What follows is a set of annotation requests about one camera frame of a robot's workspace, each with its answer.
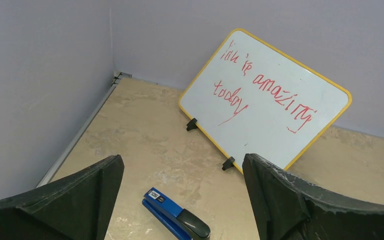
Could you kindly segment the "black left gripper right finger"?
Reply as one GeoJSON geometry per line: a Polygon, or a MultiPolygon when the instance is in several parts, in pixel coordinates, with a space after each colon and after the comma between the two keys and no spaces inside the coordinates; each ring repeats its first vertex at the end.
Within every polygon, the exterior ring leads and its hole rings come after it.
{"type": "Polygon", "coordinates": [[[255,153],[243,176],[262,240],[384,240],[384,205],[306,181],[255,153]]]}

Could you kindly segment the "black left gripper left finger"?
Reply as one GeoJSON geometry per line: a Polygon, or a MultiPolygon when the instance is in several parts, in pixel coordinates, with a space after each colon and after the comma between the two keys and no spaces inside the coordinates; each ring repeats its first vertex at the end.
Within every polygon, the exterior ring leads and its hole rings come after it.
{"type": "Polygon", "coordinates": [[[102,240],[124,173],[111,155],[76,173],[0,200],[0,240],[102,240]]]}

